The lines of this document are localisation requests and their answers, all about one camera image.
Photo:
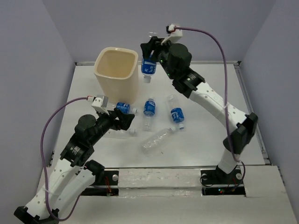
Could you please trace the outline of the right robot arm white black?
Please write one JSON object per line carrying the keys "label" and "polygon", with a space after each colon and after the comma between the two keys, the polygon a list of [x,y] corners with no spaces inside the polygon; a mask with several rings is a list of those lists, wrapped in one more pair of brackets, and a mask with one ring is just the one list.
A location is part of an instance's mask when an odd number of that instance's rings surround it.
{"label": "right robot arm white black", "polygon": [[255,135],[258,116],[253,112],[246,114],[226,103],[201,75],[192,70],[192,55],[185,45],[153,36],[140,46],[143,59],[159,62],[179,93],[205,108],[229,129],[229,135],[223,141],[224,153],[215,169],[216,180],[226,183],[232,178],[244,148]]}

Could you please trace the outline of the clear bottle without label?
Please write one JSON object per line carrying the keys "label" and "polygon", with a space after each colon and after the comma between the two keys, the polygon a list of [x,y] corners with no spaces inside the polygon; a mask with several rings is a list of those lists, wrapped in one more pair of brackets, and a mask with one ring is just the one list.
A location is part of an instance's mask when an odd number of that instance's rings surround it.
{"label": "clear bottle without label", "polygon": [[141,144],[141,151],[145,154],[150,154],[160,149],[171,139],[176,131],[177,128],[174,126],[158,131],[157,133],[143,141],[143,143]]}

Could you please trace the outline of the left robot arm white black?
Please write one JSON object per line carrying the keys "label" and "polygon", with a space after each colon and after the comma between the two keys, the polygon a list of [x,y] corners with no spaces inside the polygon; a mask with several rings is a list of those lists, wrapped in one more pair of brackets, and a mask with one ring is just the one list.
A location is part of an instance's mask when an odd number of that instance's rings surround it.
{"label": "left robot arm white black", "polygon": [[119,109],[98,113],[98,117],[86,114],[79,118],[74,134],[60,154],[45,184],[36,196],[14,215],[24,224],[58,224],[61,215],[71,202],[77,203],[80,194],[90,185],[102,182],[105,168],[90,160],[94,145],[109,130],[128,130],[135,118]]}

